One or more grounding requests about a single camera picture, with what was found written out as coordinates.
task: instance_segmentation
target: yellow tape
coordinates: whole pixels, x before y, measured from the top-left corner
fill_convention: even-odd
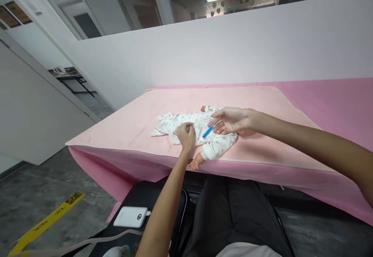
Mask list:
[[[34,226],[26,234],[18,239],[17,245],[12,249],[8,256],[20,253],[27,244],[36,240],[42,233],[44,233],[50,226],[53,225],[58,219],[60,219],[66,212],[68,212],[81,198],[84,194],[80,192],[75,192],[70,198],[68,198],[64,203],[62,203],[55,211],[48,215],[44,220]],[[28,256],[29,251],[23,252],[22,256]]]

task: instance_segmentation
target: lap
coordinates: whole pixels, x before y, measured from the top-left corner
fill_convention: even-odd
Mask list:
[[[208,175],[187,256],[216,256],[234,242],[267,245],[291,256],[274,210],[256,182]]]

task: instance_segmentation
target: picture frame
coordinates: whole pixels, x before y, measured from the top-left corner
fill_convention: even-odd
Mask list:
[[[10,28],[15,28],[21,25],[4,5],[0,6],[0,19]]]
[[[13,13],[14,16],[18,18],[18,20],[22,24],[28,24],[32,22],[32,20],[27,16],[27,14],[14,1],[6,3],[5,6],[10,12]]]

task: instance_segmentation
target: white patterned onesie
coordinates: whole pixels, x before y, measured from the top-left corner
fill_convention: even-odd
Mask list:
[[[205,108],[205,112],[191,114],[176,114],[167,113],[158,116],[161,123],[156,126],[151,136],[169,135],[172,144],[180,144],[179,138],[176,136],[176,129],[182,123],[192,122],[195,131],[195,145],[203,145],[201,155],[204,160],[214,160],[236,141],[237,134],[231,133],[228,135],[218,135],[210,132],[206,138],[202,135],[208,130],[207,124],[213,119],[211,117],[216,111],[222,107],[209,106]]]

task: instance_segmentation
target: blue syringe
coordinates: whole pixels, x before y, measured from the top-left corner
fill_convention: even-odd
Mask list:
[[[209,133],[211,133],[211,131],[216,126],[216,124],[218,124],[220,121],[221,121],[221,119],[217,120],[211,127],[209,127],[208,130],[202,135],[202,137],[203,138],[207,138],[207,136],[209,135]]]

